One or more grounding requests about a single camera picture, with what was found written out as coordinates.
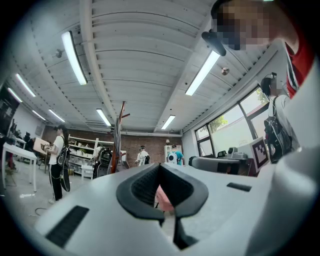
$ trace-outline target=blue shirt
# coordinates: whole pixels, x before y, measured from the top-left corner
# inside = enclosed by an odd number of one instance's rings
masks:
[[[176,151],[175,154],[178,165],[182,166],[182,158],[184,157],[184,155],[180,151]]]

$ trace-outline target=pink object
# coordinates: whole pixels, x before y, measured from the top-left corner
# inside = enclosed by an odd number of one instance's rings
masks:
[[[174,207],[172,206],[172,204],[170,203],[166,193],[163,191],[163,189],[161,188],[161,186],[159,185],[158,189],[156,190],[155,193],[155,197],[159,203],[158,207],[162,210],[162,211],[173,211]]]

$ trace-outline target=bag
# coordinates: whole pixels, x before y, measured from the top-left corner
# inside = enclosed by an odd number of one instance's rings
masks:
[[[264,120],[265,139],[269,148],[270,160],[272,163],[275,163],[282,156],[291,152],[292,147],[292,138],[283,129],[282,125],[277,119],[276,100],[277,97],[274,98],[272,103],[273,116],[269,116],[266,120]],[[273,145],[275,149],[273,154],[271,145]]]
[[[69,146],[65,145],[65,140],[63,138],[63,148],[61,149],[60,154],[56,158],[56,164],[61,166],[61,171],[60,171],[61,187],[67,192],[70,191],[69,167],[68,167],[69,155],[70,155],[69,148],[70,148]]]
[[[145,157],[145,159],[144,159],[144,164],[147,165],[147,164],[149,164],[149,163],[150,163],[150,156],[147,155],[147,156]]]
[[[108,174],[108,170],[110,169],[110,161],[112,159],[112,153],[109,149],[103,147],[100,149],[98,155],[98,162],[96,164],[96,178],[105,176]]]

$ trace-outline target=white robot body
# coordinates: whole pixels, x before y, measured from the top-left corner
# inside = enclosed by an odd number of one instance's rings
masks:
[[[175,153],[170,153],[168,155],[168,163],[172,163],[172,164],[178,164],[177,162],[177,155]]]

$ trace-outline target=wall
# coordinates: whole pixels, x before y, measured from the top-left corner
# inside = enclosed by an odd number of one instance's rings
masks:
[[[82,130],[69,130],[69,134],[72,137],[95,140],[99,138],[101,141],[113,142],[114,138],[105,133],[82,131]],[[45,141],[54,142],[57,133],[53,130],[53,127],[46,126],[43,132],[42,139]],[[170,140],[170,145],[182,145],[181,138],[179,137],[147,137],[147,136],[121,136],[121,150],[126,151],[127,161],[130,167],[135,167],[135,161],[137,159],[140,146],[145,146],[145,150],[148,152],[152,163],[163,163],[165,157],[165,145],[166,140]]]
[[[199,156],[196,133],[194,130],[190,129],[183,134],[182,147],[183,147],[183,156],[186,164],[188,164],[190,157]]]
[[[14,123],[17,124],[16,129],[21,131],[22,138],[24,138],[26,132],[30,133],[30,138],[42,137],[45,124],[42,121],[40,121],[40,119],[38,119],[34,114],[29,112],[22,104],[20,104],[19,107],[16,109],[13,119]],[[36,135],[37,126],[40,126],[42,128],[40,135]]]

